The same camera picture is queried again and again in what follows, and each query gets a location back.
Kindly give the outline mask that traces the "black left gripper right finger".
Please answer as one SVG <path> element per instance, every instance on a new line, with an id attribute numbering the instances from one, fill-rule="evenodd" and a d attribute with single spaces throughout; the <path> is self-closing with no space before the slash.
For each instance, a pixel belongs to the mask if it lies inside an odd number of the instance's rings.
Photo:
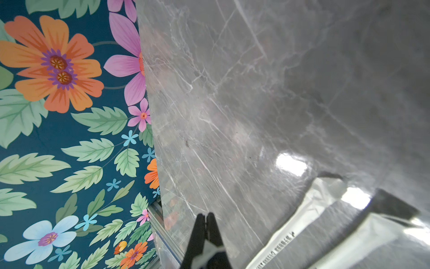
<path id="1" fill-rule="evenodd" d="M 232 269 L 214 213 L 206 217 L 206 241 L 209 243 L 206 269 Z"/>

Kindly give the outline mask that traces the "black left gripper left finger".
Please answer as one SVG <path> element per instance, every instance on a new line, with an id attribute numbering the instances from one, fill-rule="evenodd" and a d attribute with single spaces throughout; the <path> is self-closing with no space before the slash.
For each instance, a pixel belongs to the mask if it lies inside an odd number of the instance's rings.
<path id="1" fill-rule="evenodd" d="M 198 214 L 191 232 L 188 247 L 181 263 L 181 269 L 191 269 L 194 258 L 203 253 L 206 236 L 206 217 Z"/>

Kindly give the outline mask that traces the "seventeenth white straw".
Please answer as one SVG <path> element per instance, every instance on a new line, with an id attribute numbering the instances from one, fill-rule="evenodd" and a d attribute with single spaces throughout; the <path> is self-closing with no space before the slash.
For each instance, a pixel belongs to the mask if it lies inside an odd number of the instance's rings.
<path id="1" fill-rule="evenodd" d="M 272 235 L 247 268 L 264 268 L 328 207 L 339 201 L 346 191 L 346 183 L 339 178 L 315 178 L 294 214 Z"/>

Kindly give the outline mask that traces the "sixteenth white straw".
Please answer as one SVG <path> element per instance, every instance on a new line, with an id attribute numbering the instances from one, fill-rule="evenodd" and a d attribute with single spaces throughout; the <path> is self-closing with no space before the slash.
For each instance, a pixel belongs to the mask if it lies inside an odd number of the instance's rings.
<path id="1" fill-rule="evenodd" d="M 312 269 L 350 269 L 374 250 L 397 240 L 408 230 L 429 231 L 418 218 L 370 213 L 343 242 L 310 267 Z"/>

